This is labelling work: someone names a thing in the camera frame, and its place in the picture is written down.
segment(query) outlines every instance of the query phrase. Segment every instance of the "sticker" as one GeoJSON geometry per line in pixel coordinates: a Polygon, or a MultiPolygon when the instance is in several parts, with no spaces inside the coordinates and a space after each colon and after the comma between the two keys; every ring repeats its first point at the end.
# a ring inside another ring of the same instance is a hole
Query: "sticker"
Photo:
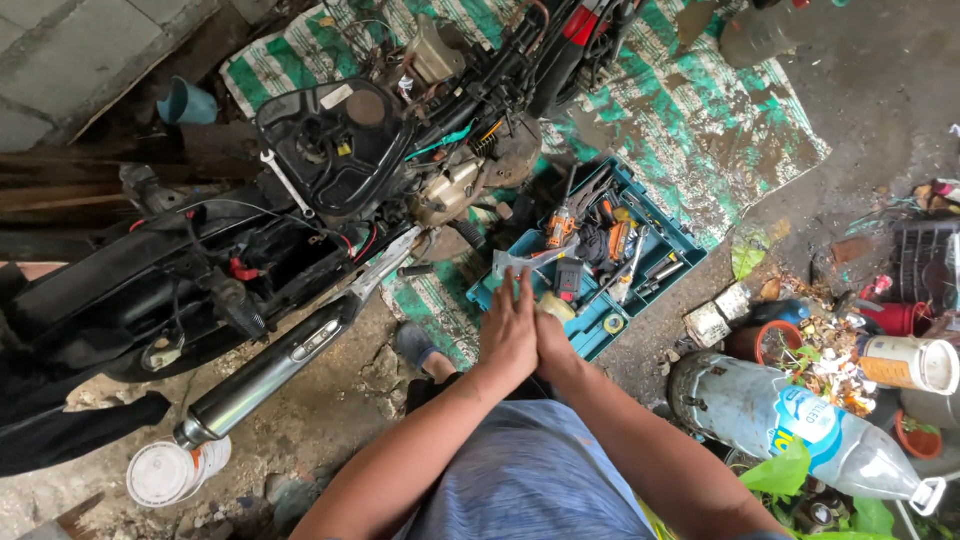
{"type": "Polygon", "coordinates": [[[343,85],[339,88],[333,90],[332,92],[326,94],[324,99],[320,100],[320,105],[324,109],[330,110],[340,104],[341,101],[350,97],[350,94],[353,93],[353,88],[350,85],[343,85]]]}
{"type": "Polygon", "coordinates": [[[810,471],[830,461],[840,449],[844,412],[800,386],[787,386],[774,404],[777,427],[767,432],[770,454],[783,454],[788,444],[802,439],[810,450],[810,471]]]}

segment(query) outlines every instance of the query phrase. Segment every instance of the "person's right hand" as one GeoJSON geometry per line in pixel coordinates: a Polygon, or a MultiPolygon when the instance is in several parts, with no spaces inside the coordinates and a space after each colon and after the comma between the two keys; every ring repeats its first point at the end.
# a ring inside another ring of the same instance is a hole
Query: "person's right hand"
{"type": "Polygon", "coordinates": [[[540,365],[537,374],[545,380],[557,384],[560,378],[575,370],[583,359],[573,350],[566,338],[564,323],[557,317],[543,311],[535,315],[537,326],[537,354],[540,365]]]}

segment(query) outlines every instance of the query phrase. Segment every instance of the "wrench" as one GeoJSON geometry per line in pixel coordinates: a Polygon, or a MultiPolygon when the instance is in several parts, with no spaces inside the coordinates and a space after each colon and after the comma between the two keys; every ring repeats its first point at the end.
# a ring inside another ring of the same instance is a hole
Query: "wrench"
{"type": "Polygon", "coordinates": [[[287,175],[283,174],[283,169],[276,164],[276,154],[273,150],[266,150],[260,154],[260,160],[267,164],[270,167],[270,170],[274,171],[276,177],[280,179],[283,183],[283,186],[287,188],[287,191],[290,192],[290,196],[294,198],[294,202],[297,203],[297,206],[300,207],[300,211],[303,212],[303,217],[307,219],[313,219],[316,217],[317,212],[313,211],[309,205],[306,204],[306,201],[303,200],[303,197],[300,197],[300,194],[294,188],[294,185],[290,183],[290,179],[287,178],[287,175]]]}

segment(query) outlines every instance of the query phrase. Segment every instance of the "plastic bottle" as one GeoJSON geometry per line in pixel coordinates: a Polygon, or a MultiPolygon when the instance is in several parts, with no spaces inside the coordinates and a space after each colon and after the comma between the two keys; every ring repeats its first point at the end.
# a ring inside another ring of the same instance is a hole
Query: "plastic bottle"
{"type": "Polygon", "coordinates": [[[926,516],[947,486],[921,481],[890,435],[772,367],[714,352],[686,356],[674,368],[669,398],[689,426],[754,457],[769,459],[801,438],[810,475],[847,495],[910,501],[926,516]]]}
{"type": "Polygon", "coordinates": [[[834,4],[846,2],[780,0],[765,10],[748,3],[747,9],[735,15],[724,28],[720,54],[733,67],[749,67],[809,43],[818,36],[822,22],[836,9],[834,4]]]}
{"type": "Polygon", "coordinates": [[[796,325],[810,316],[810,309],[799,300],[768,302],[754,309],[754,323],[765,325],[773,321],[785,321],[796,325]]]}

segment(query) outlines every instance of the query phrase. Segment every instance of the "chrome muffler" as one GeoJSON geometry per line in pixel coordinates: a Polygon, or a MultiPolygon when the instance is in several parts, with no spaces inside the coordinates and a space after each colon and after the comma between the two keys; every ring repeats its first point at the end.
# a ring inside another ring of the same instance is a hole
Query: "chrome muffler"
{"type": "Polygon", "coordinates": [[[192,404],[174,428],[177,444],[194,450],[224,438],[343,335],[384,278],[413,253],[423,229],[401,235],[360,278],[192,404]]]}

